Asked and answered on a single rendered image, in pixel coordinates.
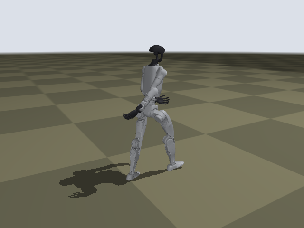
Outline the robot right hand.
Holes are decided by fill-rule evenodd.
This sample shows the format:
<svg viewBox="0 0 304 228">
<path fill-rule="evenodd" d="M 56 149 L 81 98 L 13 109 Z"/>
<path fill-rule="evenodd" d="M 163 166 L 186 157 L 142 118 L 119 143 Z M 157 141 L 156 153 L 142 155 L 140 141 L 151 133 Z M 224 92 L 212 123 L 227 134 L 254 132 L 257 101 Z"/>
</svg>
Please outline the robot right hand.
<svg viewBox="0 0 304 228">
<path fill-rule="evenodd" d="M 123 117 L 124 117 L 125 119 L 127 119 L 127 120 L 132 119 L 132 118 L 134 118 L 138 113 L 141 112 L 141 111 L 139 110 L 139 109 L 141 109 L 141 108 L 142 108 L 142 105 L 140 104 L 140 105 L 138 105 L 138 106 L 136 107 L 135 110 L 131 111 L 130 113 L 128 113 L 128 114 L 123 114 Z"/>
</svg>

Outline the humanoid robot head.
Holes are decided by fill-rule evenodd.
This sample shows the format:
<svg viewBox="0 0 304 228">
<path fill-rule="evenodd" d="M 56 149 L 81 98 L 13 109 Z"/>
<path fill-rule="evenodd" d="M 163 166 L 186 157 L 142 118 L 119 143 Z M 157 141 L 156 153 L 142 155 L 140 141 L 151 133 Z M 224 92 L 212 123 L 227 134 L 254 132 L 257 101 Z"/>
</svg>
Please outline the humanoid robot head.
<svg viewBox="0 0 304 228">
<path fill-rule="evenodd" d="M 152 62 L 149 64 L 149 66 L 157 66 L 158 62 L 162 61 L 163 53 L 165 52 L 165 49 L 159 45 L 153 45 L 149 49 L 150 52 L 153 52 L 154 55 L 156 55 L 156 59 L 153 59 Z M 158 54 L 161 54 L 161 58 L 158 59 Z"/>
</svg>

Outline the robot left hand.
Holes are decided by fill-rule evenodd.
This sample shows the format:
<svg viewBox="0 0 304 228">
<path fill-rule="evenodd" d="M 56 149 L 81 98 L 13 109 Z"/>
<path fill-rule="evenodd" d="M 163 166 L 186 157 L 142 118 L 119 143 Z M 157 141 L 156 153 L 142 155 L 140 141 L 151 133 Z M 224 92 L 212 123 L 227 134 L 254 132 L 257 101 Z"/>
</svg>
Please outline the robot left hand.
<svg viewBox="0 0 304 228">
<path fill-rule="evenodd" d="M 159 104 L 167 105 L 168 102 L 169 102 L 169 101 L 168 101 L 169 99 L 167 99 L 167 98 L 169 98 L 169 97 L 162 98 L 163 96 L 165 96 L 165 95 L 162 95 L 162 96 L 160 96 L 160 97 L 155 97 L 155 99 L 157 99 L 155 102 L 157 102 L 157 103 L 159 103 Z M 165 99 L 167 99 L 167 100 L 165 100 Z"/>
</svg>

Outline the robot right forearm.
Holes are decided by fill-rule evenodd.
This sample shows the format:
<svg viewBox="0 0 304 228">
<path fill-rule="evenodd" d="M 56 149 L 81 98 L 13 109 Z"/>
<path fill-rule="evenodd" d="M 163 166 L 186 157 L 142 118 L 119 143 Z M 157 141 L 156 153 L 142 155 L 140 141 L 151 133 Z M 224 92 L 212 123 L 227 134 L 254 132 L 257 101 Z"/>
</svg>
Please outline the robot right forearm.
<svg viewBox="0 0 304 228">
<path fill-rule="evenodd" d="M 145 98 L 141 101 L 141 105 L 142 105 L 142 108 L 139 109 L 141 112 L 145 110 L 145 107 L 149 104 L 149 102 L 153 99 L 153 97 L 158 93 L 158 89 L 157 88 L 153 88 L 152 90 L 150 90 Z M 140 105 L 139 104 L 139 105 Z"/>
</svg>

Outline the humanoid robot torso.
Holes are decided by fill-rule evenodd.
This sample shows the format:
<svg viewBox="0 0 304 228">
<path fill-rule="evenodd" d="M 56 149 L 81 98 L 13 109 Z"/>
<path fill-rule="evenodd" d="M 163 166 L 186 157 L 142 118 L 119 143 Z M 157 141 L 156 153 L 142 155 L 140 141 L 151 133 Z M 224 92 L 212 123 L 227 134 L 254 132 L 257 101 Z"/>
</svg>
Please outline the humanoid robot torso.
<svg viewBox="0 0 304 228">
<path fill-rule="evenodd" d="M 156 72 L 158 70 L 160 66 L 159 64 L 157 64 L 157 66 L 149 66 L 147 65 L 144 69 L 144 75 L 143 75 L 143 94 L 146 95 L 149 91 L 150 91 L 150 87 L 156 77 Z M 163 67 L 162 67 L 163 68 Z M 163 79 L 164 80 L 164 79 Z M 160 83 L 159 86 L 157 86 L 158 89 L 158 94 L 155 95 L 154 97 L 159 97 L 162 91 L 162 84 L 163 84 L 163 80 Z M 153 111 L 156 109 L 158 110 L 158 106 L 155 105 L 155 101 L 157 99 L 153 98 L 149 104 L 145 107 L 145 110 L 142 111 L 142 114 L 146 117 L 151 117 L 154 118 L 153 116 Z"/>
</svg>

